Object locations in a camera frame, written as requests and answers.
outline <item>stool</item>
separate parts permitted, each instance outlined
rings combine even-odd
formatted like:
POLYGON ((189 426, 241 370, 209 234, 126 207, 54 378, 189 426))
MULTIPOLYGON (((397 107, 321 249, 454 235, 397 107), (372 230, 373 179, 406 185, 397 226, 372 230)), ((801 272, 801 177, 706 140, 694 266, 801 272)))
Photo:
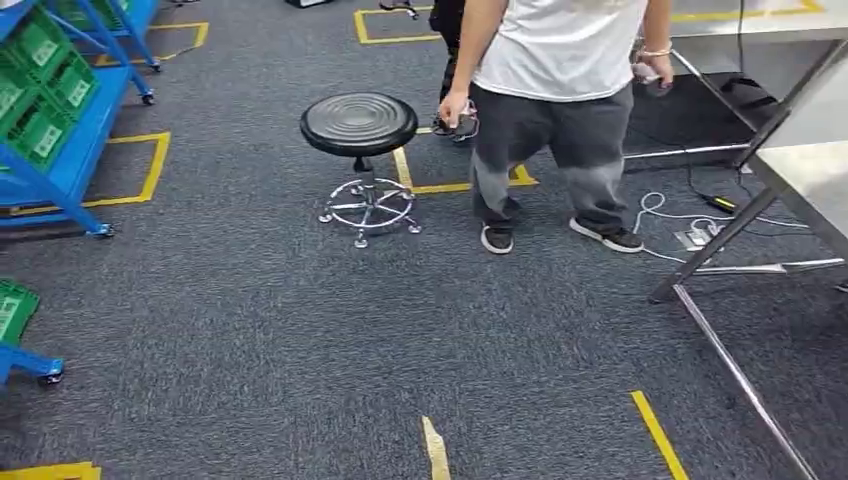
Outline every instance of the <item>stool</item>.
POLYGON ((417 129, 412 107, 380 93, 335 95, 303 112, 300 131, 306 141, 322 152, 353 158, 353 171, 359 177, 333 190, 318 220, 335 220, 357 229, 356 248, 368 246, 366 233, 399 222, 406 222, 410 233, 420 233, 421 227, 409 216, 415 200, 412 191, 377 178, 369 159, 406 145, 417 129), (350 201, 340 198, 347 196, 350 201))

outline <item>gray pants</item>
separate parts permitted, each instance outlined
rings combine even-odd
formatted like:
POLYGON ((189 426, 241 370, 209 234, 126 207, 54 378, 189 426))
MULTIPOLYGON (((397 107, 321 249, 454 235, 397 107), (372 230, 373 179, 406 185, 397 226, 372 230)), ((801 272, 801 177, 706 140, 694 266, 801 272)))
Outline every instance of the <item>gray pants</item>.
POLYGON ((601 234, 622 226, 617 191, 622 144, 633 90, 586 102, 554 103, 502 95, 473 86, 480 132, 471 157, 474 212, 487 224, 510 227, 519 206, 507 193, 509 172, 549 146, 565 170, 581 225, 601 234))

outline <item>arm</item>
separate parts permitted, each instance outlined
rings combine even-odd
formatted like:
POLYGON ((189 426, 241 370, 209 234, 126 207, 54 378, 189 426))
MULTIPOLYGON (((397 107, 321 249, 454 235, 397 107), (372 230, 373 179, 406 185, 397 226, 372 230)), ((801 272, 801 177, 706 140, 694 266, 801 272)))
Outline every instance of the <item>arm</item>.
POLYGON ((672 0, 648 0, 648 9, 642 32, 645 36, 645 55, 642 61, 662 77, 663 87, 671 86, 674 81, 674 67, 671 65, 671 2, 672 0))
POLYGON ((671 0, 648 0, 643 26, 646 51, 668 50, 671 46, 671 0))
POLYGON ((459 37, 459 58, 451 91, 468 95, 474 70, 489 48, 503 19, 508 0, 466 0, 459 37))

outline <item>floor marking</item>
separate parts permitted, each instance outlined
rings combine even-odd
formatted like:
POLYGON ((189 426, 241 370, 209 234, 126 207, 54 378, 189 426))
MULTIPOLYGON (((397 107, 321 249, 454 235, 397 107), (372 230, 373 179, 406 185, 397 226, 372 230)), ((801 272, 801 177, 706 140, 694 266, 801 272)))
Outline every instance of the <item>floor marking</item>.
MULTIPOLYGON (((421 127, 416 131, 418 135, 433 133, 429 127, 421 127)), ((418 195, 428 195, 433 193, 457 193, 467 192, 471 190, 470 183, 446 183, 441 185, 422 185, 415 186, 412 183, 412 175, 409 173, 409 163, 406 160, 406 150, 403 147, 398 147, 392 152, 395 158, 395 168, 398 172, 398 182, 406 188, 412 190, 412 193, 418 195)), ((531 177, 524 165, 519 165, 513 170, 515 178, 509 181, 510 187, 532 187, 538 185, 539 181, 531 177)))
POLYGON ((689 480, 689 477, 683 470, 683 465, 680 464, 680 460, 677 458, 677 454, 674 453, 674 448, 672 448, 671 443, 668 441, 668 437, 665 436, 660 422, 657 421, 657 417, 654 415, 654 411, 651 409, 651 404, 648 403, 645 394, 640 390, 636 390, 630 392, 630 395, 633 397, 633 402, 639 408, 639 413, 642 414, 642 420, 645 421, 648 431, 654 437, 654 443, 657 444, 657 448, 659 448, 660 453, 665 458, 665 463, 671 472, 671 478, 674 480, 689 480))
POLYGON ((0 480, 100 480, 100 473, 100 467, 81 462, 0 472, 0 480))
POLYGON ((430 456, 430 478, 432 480, 450 480, 448 454, 445 450, 445 439, 436 433, 433 422, 429 417, 421 417, 424 425, 424 440, 427 442, 427 454, 430 456))
MULTIPOLYGON (((192 44, 192 46, 185 48, 183 50, 180 50, 179 52, 171 53, 171 54, 168 54, 168 55, 165 55, 165 56, 162 56, 162 57, 154 55, 153 56, 154 59, 156 59, 160 62, 167 62, 168 60, 176 58, 176 56, 180 55, 181 53, 187 52, 189 50, 195 50, 195 49, 200 48, 200 47, 202 47, 203 45, 206 44, 206 37, 209 36, 209 22, 172 23, 172 24, 168 24, 168 25, 151 25, 150 26, 150 30, 175 30, 175 29, 180 29, 180 28, 196 28, 197 29, 197 32, 194 35, 194 43, 192 44)), ((147 63, 147 62, 144 59, 136 58, 136 59, 130 60, 130 63, 138 65, 138 64, 143 64, 143 63, 147 63)), ((94 62, 95 67, 110 67, 110 66, 120 65, 120 64, 121 64, 120 62, 117 62, 117 61, 114 61, 114 60, 109 60, 109 56, 106 55, 105 53, 99 55, 97 57, 97 60, 94 62)))
MULTIPOLYGON (((127 205, 132 203, 144 203, 153 199, 153 193, 156 191, 156 186, 159 184, 159 177, 162 175, 162 168, 165 165, 165 158, 168 156, 168 148, 171 146, 171 132, 150 133, 145 135, 134 135, 131 137, 115 137, 106 141, 108 144, 122 143, 142 143, 156 142, 156 147, 153 150, 153 159, 150 161, 150 169, 144 179, 144 184, 141 187, 141 192, 138 195, 131 197, 114 197, 101 198, 99 200, 90 200, 83 202, 82 206, 105 207, 111 205, 127 205)), ((56 206, 49 207, 33 207, 19 208, 11 212, 12 215, 33 215, 37 213, 55 212, 59 208, 56 206)))
MULTIPOLYGON (((751 10, 745 12, 744 18, 759 18, 767 16, 788 16, 788 15, 807 15, 811 13, 824 13, 827 9, 820 5, 817 0, 798 0, 798 7, 782 8, 776 10, 751 10)), ((416 7, 419 12, 432 10, 432 6, 416 7)), ((356 37, 362 45, 376 45, 387 43, 408 43, 408 42, 429 42, 433 40, 441 40, 441 35, 409 35, 400 37, 385 37, 371 38, 368 36, 368 29, 365 26, 365 15, 382 15, 382 14, 406 14, 404 10, 356 10, 353 12, 353 25, 356 30, 356 37)), ((739 11, 735 12, 705 12, 705 13, 678 13, 671 17, 671 20, 676 23, 692 23, 692 22, 716 22, 724 20, 738 20, 739 11)))

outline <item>white t-shirt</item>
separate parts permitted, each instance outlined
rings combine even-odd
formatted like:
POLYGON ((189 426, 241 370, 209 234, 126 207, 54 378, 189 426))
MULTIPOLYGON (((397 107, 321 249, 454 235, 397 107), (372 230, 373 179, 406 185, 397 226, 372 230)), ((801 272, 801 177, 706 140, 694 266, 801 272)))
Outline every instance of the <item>white t-shirt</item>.
POLYGON ((474 75, 507 95, 605 98, 633 79, 630 52, 648 0, 509 0, 474 75))

